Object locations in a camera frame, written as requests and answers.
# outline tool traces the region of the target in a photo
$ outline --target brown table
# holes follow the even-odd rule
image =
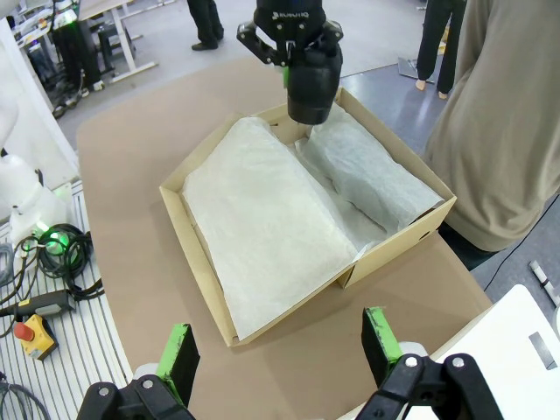
[[[327,288],[248,346],[227,348],[206,308],[158,186],[235,111],[285,102],[282,78],[242,59],[175,80],[86,122],[81,174],[95,253],[133,368],[158,361],[172,324],[192,324],[200,419],[336,418],[375,389],[361,311],[385,307],[399,340],[433,352],[490,302],[438,235],[348,290]]]

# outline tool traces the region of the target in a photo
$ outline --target cardboard box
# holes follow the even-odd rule
[[[167,212],[181,247],[185,252],[186,259],[199,285],[202,296],[228,346],[247,344],[254,340],[333,282],[338,281],[342,287],[346,288],[379,269],[404,251],[412,248],[429,234],[435,232],[455,202],[456,198],[449,188],[426,166],[422,159],[345,89],[339,91],[337,103],[373,134],[396,162],[439,194],[444,199],[444,203],[398,234],[372,248],[360,260],[344,269],[282,316],[276,318],[246,339],[239,341],[220,281],[215,274],[208,246],[182,194],[183,184],[187,175],[202,165],[231,127],[242,118],[241,115],[232,117],[230,121],[203,140],[160,186],[160,192],[167,207]],[[305,135],[307,129],[307,126],[298,124],[288,117],[286,105],[264,111],[256,116],[269,122],[276,136],[285,144],[296,142]]]

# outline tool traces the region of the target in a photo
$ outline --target white table leg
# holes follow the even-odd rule
[[[137,74],[143,72],[144,70],[148,70],[149,68],[157,66],[158,63],[152,61],[148,64],[144,64],[143,66],[137,67],[136,63],[134,62],[134,57],[132,57],[129,40],[126,38],[126,33],[124,32],[123,28],[123,22],[121,22],[118,10],[116,8],[111,9],[111,14],[113,15],[113,20],[115,21],[116,33],[118,34],[119,40],[121,41],[121,48],[124,52],[126,64],[129,66],[129,71],[127,73],[118,75],[117,77],[113,78],[112,81],[121,81],[122,79],[132,76],[133,74]]]
[[[144,13],[146,11],[153,11],[154,9],[157,9],[158,7],[167,6],[168,4],[173,4],[175,2],[176,2],[176,0],[157,0],[156,4],[153,4],[152,6],[148,6],[145,9],[133,11],[131,13],[126,12],[125,15],[122,17],[122,19],[130,18],[132,16],[139,15],[140,13]]]

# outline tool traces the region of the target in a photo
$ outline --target label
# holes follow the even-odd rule
[[[306,11],[301,11],[299,13],[281,13],[278,11],[273,11],[272,12],[272,20],[278,20],[278,19],[309,19],[309,13],[307,13]]]

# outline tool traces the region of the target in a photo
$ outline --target black pants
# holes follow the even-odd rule
[[[457,50],[459,48],[459,34],[461,33],[465,7],[465,0],[428,1],[416,70],[418,71],[418,79],[421,81],[427,81],[431,74],[434,73],[439,42],[444,36],[445,27],[449,17],[451,17],[444,61],[439,72],[439,79],[437,80],[437,90],[442,94],[448,94],[453,87]]]
[[[469,271],[476,269],[484,261],[497,254],[497,252],[483,251],[475,247],[445,222],[439,227],[439,235],[444,238],[449,248],[457,254],[458,259]]]
[[[186,0],[196,27],[199,39],[207,46],[217,46],[224,38],[224,28],[218,16],[218,8],[214,0]]]

